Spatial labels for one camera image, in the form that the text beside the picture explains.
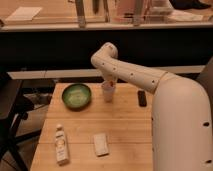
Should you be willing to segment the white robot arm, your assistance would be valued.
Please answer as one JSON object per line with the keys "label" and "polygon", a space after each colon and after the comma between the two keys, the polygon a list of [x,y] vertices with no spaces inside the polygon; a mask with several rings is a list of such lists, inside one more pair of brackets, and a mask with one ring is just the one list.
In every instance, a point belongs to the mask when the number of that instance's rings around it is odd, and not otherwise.
{"label": "white robot arm", "polygon": [[106,81],[121,79],[153,95],[153,171],[213,171],[212,111],[198,82],[165,70],[123,62],[110,42],[91,56]]}

